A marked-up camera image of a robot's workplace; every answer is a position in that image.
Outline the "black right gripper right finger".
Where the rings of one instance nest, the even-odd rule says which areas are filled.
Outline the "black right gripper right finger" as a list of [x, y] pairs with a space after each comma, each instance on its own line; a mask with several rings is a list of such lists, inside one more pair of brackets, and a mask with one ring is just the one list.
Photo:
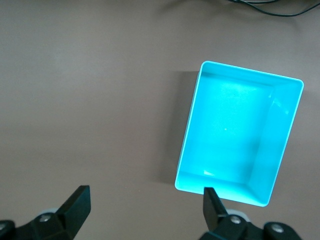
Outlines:
[[263, 228], [255, 226], [241, 211], [226, 209], [212, 187], [203, 191], [203, 216], [208, 228], [201, 240], [300, 240], [289, 225], [269, 221]]

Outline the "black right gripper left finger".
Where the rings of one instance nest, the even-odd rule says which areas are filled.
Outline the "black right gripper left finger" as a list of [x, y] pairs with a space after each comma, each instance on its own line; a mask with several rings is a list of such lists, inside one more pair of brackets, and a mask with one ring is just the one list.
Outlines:
[[1, 220], [0, 238], [2, 240], [73, 240], [90, 212], [90, 187], [81, 185], [58, 209], [46, 210], [24, 225], [17, 227], [12, 220]]

